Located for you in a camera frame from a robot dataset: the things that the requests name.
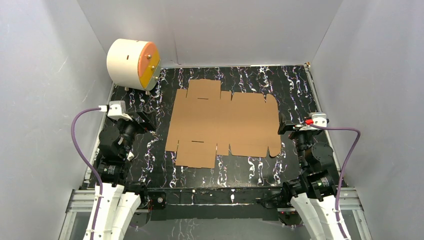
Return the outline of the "brown cardboard box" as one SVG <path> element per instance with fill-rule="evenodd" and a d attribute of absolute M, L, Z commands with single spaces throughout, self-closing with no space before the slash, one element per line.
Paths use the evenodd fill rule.
<path fill-rule="evenodd" d="M 217 156 L 276 157 L 278 128 L 273 95 L 223 91 L 219 80 L 193 79 L 176 91 L 165 150 L 189 168 L 212 169 Z"/>

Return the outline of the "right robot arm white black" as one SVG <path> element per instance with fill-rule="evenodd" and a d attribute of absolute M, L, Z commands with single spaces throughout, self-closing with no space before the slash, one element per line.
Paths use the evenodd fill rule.
<path fill-rule="evenodd" d="M 312 240 L 349 240 L 337 199 L 340 176 L 334 151 L 325 142 L 314 142 L 328 122 L 323 112 L 311 112 L 302 123 L 280 116 L 278 134 L 289 133 L 301 168 L 296 179 L 283 183 L 281 199 L 294 207 Z"/>

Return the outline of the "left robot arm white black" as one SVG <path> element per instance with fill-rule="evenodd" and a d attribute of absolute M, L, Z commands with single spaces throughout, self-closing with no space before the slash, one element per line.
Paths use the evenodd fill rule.
<path fill-rule="evenodd" d="M 156 130 L 156 112 L 114 109 L 106 116 L 114 126 L 105 127 L 99 134 L 101 160 L 94 169 L 100 181 L 94 188 L 85 240 L 122 240 L 136 209 L 153 208 L 147 186 L 130 183 L 127 176 L 135 157 L 136 136 Z"/>

